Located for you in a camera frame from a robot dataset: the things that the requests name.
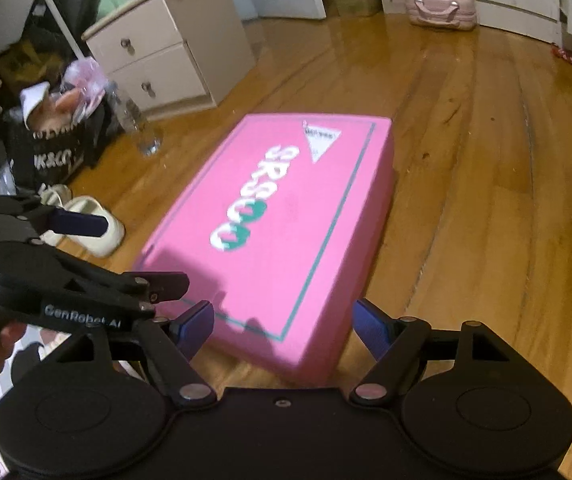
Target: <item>drawer knob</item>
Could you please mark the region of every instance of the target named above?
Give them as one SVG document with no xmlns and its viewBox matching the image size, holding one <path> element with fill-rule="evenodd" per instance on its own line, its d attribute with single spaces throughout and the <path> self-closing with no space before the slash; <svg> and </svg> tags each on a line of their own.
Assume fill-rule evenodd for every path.
<svg viewBox="0 0 572 480">
<path fill-rule="evenodd" d="M 155 92 L 153 92 L 153 86 L 150 84 L 150 81 L 146 81 L 145 83 L 141 83 L 141 89 L 150 95 L 155 94 Z"/>
</svg>

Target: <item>wooden floor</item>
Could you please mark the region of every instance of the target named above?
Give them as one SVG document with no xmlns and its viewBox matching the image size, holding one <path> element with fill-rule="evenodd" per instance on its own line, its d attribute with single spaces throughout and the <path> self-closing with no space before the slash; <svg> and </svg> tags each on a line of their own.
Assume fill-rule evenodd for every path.
<svg viewBox="0 0 572 480">
<path fill-rule="evenodd" d="M 123 247 L 102 264 L 129 268 L 245 114 L 391 117 L 399 180 L 367 297 L 434 328 L 487 323 L 572 402 L 572 66 L 521 36 L 435 32 L 382 14 L 262 21 L 248 32 L 258 65 L 219 108 L 162 123 L 157 158 L 120 139 L 75 181 L 75 194 L 126 225 Z M 194 363 L 219 390 L 283 385 L 209 348 Z M 350 388 L 372 364 L 352 335 L 333 381 Z M 562 471 L 572 479 L 572 449 Z"/>
</svg>

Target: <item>pink suitcase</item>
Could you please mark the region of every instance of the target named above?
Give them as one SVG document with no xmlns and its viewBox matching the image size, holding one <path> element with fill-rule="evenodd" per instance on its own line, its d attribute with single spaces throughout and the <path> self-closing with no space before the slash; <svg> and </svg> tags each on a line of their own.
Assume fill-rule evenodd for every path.
<svg viewBox="0 0 572 480">
<path fill-rule="evenodd" d="M 248 115 L 154 232 L 137 270 L 182 270 L 211 341 L 302 384 L 336 367 L 393 190 L 391 121 Z"/>
<path fill-rule="evenodd" d="M 475 0 L 405 0 L 410 21 L 424 27 L 471 30 L 477 25 Z"/>
</svg>

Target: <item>suitcase handle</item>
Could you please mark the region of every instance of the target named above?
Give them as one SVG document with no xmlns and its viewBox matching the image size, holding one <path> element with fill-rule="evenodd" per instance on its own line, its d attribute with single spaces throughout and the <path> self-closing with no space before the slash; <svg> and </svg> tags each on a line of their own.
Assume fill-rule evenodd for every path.
<svg viewBox="0 0 572 480">
<path fill-rule="evenodd" d="M 419 19 L 424 23 L 428 23 L 429 25 L 444 25 L 444 22 L 439 20 L 431 20 L 430 18 L 446 18 L 460 8 L 460 4 L 454 0 L 450 3 L 450 7 L 445 10 L 430 10 L 423 4 L 423 0 L 415 0 L 415 5 L 419 9 Z M 452 20 L 448 23 L 457 27 L 460 24 L 460 20 Z"/>
</svg>

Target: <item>green border line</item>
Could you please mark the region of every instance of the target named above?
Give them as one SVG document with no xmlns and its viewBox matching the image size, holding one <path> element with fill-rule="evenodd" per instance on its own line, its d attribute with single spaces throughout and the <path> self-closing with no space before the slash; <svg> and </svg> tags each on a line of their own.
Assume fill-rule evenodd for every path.
<svg viewBox="0 0 572 480">
<path fill-rule="evenodd" d="M 295 316 L 297 315 L 297 312 L 299 311 L 299 307 L 301 306 L 301 304 L 304 301 L 304 297 L 306 296 L 308 287 L 310 286 L 310 283 L 313 281 L 313 277 L 315 275 L 315 272 L 317 271 L 317 267 L 319 266 L 319 264 L 321 262 L 323 253 L 325 252 L 326 247 L 328 246 L 328 242 L 330 241 L 330 237 L 333 235 L 333 231 L 335 231 L 335 227 L 336 227 L 337 222 L 339 220 L 339 216 L 341 216 L 343 206 L 346 204 L 346 200 L 348 199 L 348 194 L 351 192 L 352 184 L 354 184 L 354 182 L 355 182 L 355 178 L 357 177 L 357 172 L 359 171 L 359 167 L 361 166 L 361 162 L 364 158 L 364 155 L 366 154 L 366 150 L 368 149 L 368 145 L 370 144 L 370 139 L 372 137 L 373 132 L 375 131 L 376 126 L 377 126 L 376 123 L 372 123 L 370 125 L 370 131 L 368 131 L 368 135 L 366 135 L 366 140 L 364 141 L 364 145 L 361 147 L 361 151 L 359 152 L 359 156 L 357 158 L 357 163 L 355 163 L 355 167 L 352 170 L 351 177 L 348 179 L 348 184 L 346 186 L 346 189 L 343 192 L 343 196 L 341 197 L 341 200 L 339 201 L 339 205 L 337 206 L 337 211 L 335 212 L 335 216 L 333 217 L 333 221 L 331 222 L 330 227 L 328 228 L 328 232 L 326 233 L 326 236 L 323 239 L 322 245 L 319 249 L 319 252 L 317 253 L 317 257 L 315 258 L 315 260 L 313 262 L 313 266 L 311 267 L 311 269 L 308 273 L 308 276 L 306 277 L 306 281 L 304 282 L 304 285 L 301 288 L 301 291 L 297 297 L 297 300 L 295 301 L 295 305 L 293 306 L 293 309 L 292 309 L 290 315 L 288 316 L 288 320 L 286 321 L 286 324 L 284 325 L 284 328 L 282 329 L 281 334 L 276 335 L 276 334 L 273 334 L 271 332 L 266 332 L 265 330 L 262 330 L 261 328 L 256 328 L 254 326 L 248 326 L 243 321 L 233 319 L 232 317 L 225 316 L 224 314 L 215 313 L 215 315 L 219 319 L 223 319 L 226 322 L 232 323 L 233 325 L 240 326 L 244 330 L 248 330 L 250 332 L 255 332 L 257 334 L 265 336 L 268 339 L 272 339 L 272 340 L 278 341 L 278 342 L 284 341 L 284 339 L 288 335 L 288 332 L 290 331 L 290 327 L 292 326 L 292 323 L 295 320 Z M 197 304 L 197 301 L 192 301 L 192 300 L 189 300 L 188 298 L 181 298 L 181 301 L 183 303 L 189 304 L 190 306 Z"/>
</svg>

